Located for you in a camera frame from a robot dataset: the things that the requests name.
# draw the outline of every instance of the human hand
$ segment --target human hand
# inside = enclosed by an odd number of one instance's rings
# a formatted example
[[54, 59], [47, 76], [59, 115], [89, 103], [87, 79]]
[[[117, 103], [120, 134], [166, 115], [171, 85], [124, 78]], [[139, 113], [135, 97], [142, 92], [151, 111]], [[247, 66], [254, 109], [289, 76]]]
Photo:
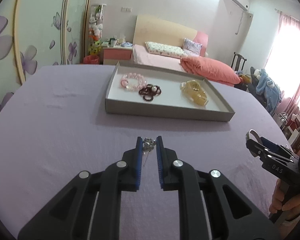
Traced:
[[300, 194], [291, 198], [282, 206], [284, 200], [284, 193], [280, 190], [281, 180], [278, 179], [272, 195], [272, 203], [269, 211], [272, 214], [277, 213], [278, 210], [288, 211], [287, 220], [296, 218], [300, 214]]

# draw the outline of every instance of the pink curtain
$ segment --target pink curtain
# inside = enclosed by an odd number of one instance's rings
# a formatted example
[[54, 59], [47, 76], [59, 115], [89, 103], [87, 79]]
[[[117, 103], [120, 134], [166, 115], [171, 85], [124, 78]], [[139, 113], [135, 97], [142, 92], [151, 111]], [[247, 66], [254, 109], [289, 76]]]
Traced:
[[266, 63], [268, 75], [284, 92], [277, 111], [300, 115], [300, 21], [280, 14], [279, 31]]

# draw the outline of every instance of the pink drawer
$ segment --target pink drawer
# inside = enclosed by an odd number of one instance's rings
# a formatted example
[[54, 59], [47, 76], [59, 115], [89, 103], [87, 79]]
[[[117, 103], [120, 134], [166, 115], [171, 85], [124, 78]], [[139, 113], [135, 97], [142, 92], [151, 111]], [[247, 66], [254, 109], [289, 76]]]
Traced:
[[103, 59], [118, 59], [118, 60], [130, 60], [131, 50], [127, 49], [105, 49]]

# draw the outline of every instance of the pink bead bracelet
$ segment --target pink bead bracelet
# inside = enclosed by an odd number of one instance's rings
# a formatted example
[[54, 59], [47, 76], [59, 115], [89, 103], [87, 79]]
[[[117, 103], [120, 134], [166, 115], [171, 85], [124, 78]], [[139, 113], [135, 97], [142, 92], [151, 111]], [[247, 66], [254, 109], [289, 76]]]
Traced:
[[[129, 79], [136, 79], [138, 80], [138, 85], [130, 85]], [[129, 91], [139, 91], [140, 89], [146, 87], [148, 82], [145, 80], [145, 78], [136, 73], [129, 73], [122, 76], [120, 80], [120, 85]]]

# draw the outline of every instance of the cardboard tray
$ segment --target cardboard tray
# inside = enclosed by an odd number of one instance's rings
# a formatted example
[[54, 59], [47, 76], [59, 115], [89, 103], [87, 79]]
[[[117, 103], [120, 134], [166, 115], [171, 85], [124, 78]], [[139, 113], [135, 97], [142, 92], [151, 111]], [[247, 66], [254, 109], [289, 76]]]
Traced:
[[[160, 86], [162, 93], [151, 102], [144, 101], [138, 92], [126, 91], [120, 86], [124, 74], [139, 73], [149, 84]], [[180, 84], [197, 80], [207, 93], [209, 102], [202, 107], [185, 97]], [[111, 76], [105, 98], [109, 114], [129, 114], [164, 118], [193, 119], [229, 122], [234, 110], [205, 78], [175, 70], [119, 62]]]

